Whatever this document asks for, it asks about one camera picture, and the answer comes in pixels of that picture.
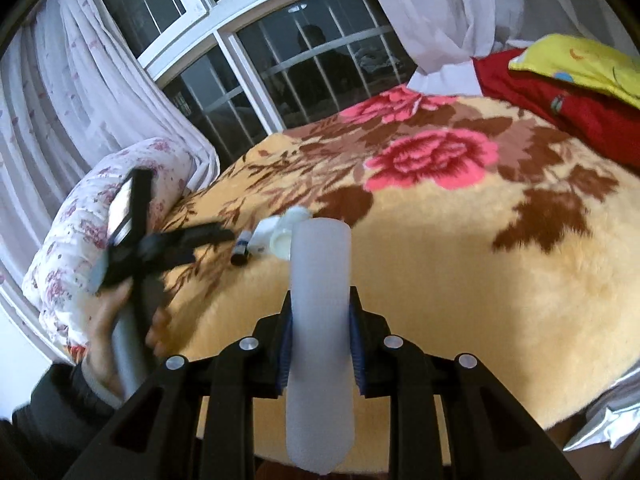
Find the person's black sleeved forearm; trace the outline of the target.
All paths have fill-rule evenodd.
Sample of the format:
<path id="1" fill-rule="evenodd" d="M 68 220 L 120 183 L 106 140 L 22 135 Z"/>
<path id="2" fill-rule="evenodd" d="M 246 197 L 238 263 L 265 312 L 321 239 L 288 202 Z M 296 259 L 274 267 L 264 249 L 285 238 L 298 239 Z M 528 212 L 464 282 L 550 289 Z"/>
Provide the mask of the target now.
<path id="1" fill-rule="evenodd" d="M 3 479 L 62 479 L 122 405 L 87 364 L 54 363 L 1 422 Z"/>

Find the person's left hand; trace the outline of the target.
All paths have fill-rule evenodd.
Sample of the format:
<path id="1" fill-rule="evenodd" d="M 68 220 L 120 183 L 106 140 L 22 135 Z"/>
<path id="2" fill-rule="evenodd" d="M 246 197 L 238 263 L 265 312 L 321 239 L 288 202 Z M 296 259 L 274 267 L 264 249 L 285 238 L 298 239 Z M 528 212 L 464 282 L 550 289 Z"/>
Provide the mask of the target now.
<path id="1" fill-rule="evenodd" d="M 96 294 L 98 310 L 88 325 L 88 350 L 81 364 L 82 374 L 90 389 L 111 408 L 118 408 L 124 398 L 115 363 L 112 333 L 117 315 L 126 306 L 131 289 L 132 281 L 127 280 L 115 287 L 101 289 Z M 168 355 L 170 322 L 171 314 L 167 308 L 158 307 L 145 336 L 145 345 L 158 360 Z"/>

